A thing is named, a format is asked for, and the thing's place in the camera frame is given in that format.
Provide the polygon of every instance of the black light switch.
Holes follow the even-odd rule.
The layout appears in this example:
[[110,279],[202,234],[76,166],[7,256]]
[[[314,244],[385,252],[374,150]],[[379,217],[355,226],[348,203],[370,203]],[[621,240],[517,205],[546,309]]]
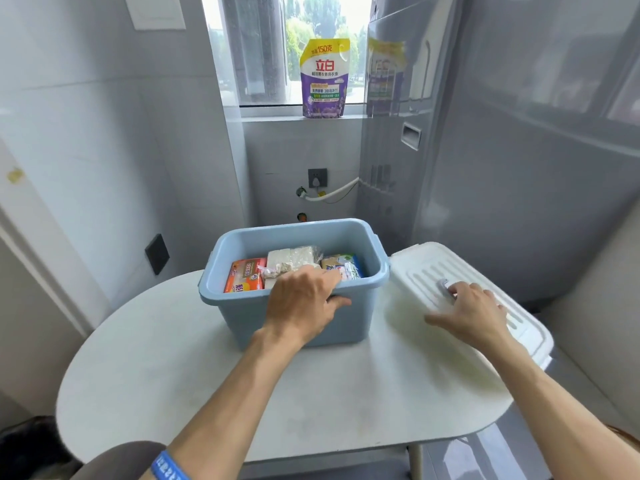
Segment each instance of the black light switch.
[[169,261],[169,251],[164,244],[162,234],[156,235],[145,249],[151,269],[156,276],[163,270],[164,265]]

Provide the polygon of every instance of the white oval table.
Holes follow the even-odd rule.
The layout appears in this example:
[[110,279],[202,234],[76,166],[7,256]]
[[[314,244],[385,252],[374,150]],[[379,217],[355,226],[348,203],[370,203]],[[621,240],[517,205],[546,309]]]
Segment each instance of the white oval table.
[[[133,298],[76,354],[57,419],[78,459],[137,440],[171,443],[235,366],[241,352],[218,309],[201,302],[201,274]],[[304,349],[293,359],[247,462],[416,445],[487,427],[512,398],[442,333],[387,284],[368,339]]]

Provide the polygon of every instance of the laundry detergent pouch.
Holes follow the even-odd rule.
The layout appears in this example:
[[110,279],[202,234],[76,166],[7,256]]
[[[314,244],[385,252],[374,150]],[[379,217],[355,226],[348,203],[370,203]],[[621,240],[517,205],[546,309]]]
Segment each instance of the laundry detergent pouch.
[[311,39],[300,56],[302,115],[340,118],[349,81],[348,38]]

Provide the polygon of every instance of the wall outlet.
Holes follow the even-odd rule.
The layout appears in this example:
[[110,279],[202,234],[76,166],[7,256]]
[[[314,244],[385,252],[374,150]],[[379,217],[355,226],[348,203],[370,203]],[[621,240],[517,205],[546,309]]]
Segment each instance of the wall outlet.
[[[309,187],[327,187],[329,185],[329,177],[327,176],[326,168],[310,168],[309,172]],[[314,185],[314,179],[318,179],[319,184]]]
[[162,234],[157,234],[145,249],[151,269],[154,270],[156,276],[163,270],[164,265],[169,261],[169,250],[164,244]]

